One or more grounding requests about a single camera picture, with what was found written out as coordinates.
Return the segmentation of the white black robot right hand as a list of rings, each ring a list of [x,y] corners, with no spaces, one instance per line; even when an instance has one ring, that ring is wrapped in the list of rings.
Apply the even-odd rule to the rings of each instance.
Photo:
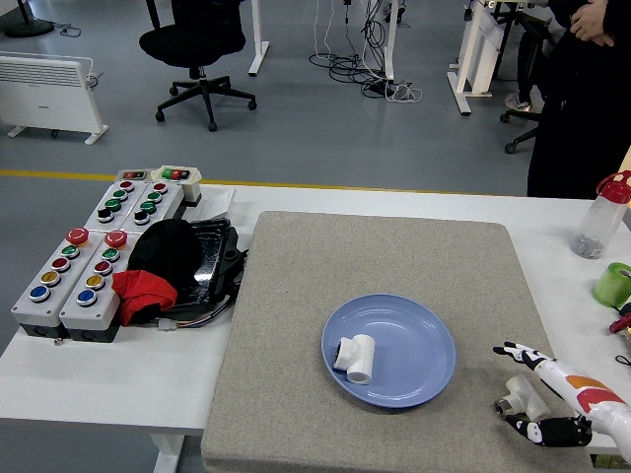
[[[630,458],[630,405],[612,389],[522,344],[505,342],[493,352],[527,366],[576,413],[549,418],[542,398],[525,378],[516,376],[507,382],[511,393],[495,407],[522,437],[539,446],[577,447],[588,445],[593,433],[598,433],[612,438],[620,454]]]

